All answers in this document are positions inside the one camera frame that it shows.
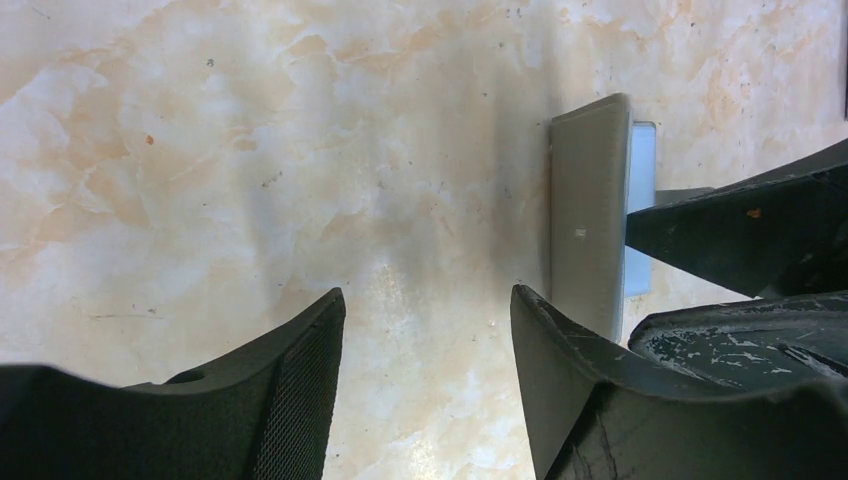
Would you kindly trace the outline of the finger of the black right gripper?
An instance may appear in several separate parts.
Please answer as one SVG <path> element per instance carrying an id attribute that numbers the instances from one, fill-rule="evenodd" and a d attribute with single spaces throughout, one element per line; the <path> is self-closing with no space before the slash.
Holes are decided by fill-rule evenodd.
<path id="1" fill-rule="evenodd" d="M 627 246 L 748 297 L 847 287 L 847 143 L 720 188 L 662 190 Z"/>
<path id="2" fill-rule="evenodd" d="M 844 291 L 652 314 L 628 347 L 665 368 L 742 391 L 847 377 Z"/>

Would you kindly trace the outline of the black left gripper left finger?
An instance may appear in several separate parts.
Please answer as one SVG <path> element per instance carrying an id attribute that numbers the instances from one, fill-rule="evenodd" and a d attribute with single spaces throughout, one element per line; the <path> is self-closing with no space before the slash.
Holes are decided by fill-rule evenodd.
<path id="1" fill-rule="evenodd" d="M 1 369 L 5 479 L 319 479 L 345 301 L 162 384 L 113 387 L 47 365 Z"/>

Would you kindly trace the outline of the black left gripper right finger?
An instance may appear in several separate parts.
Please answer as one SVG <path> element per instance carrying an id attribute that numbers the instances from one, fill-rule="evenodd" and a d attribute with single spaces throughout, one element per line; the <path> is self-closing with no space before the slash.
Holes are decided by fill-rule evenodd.
<path id="1" fill-rule="evenodd" d="M 843 479 L 847 377 L 742 391 L 665 368 L 513 288 L 539 479 Z"/>

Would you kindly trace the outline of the grey leather card holder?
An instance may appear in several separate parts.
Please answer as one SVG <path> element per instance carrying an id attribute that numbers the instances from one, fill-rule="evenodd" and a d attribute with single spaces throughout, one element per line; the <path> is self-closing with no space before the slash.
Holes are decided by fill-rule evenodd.
<path id="1" fill-rule="evenodd" d="M 657 133 L 614 93 L 552 119 L 549 301 L 617 343 L 623 301 L 651 290 L 652 260 L 625 243 L 629 214 L 707 193 L 656 187 Z"/>

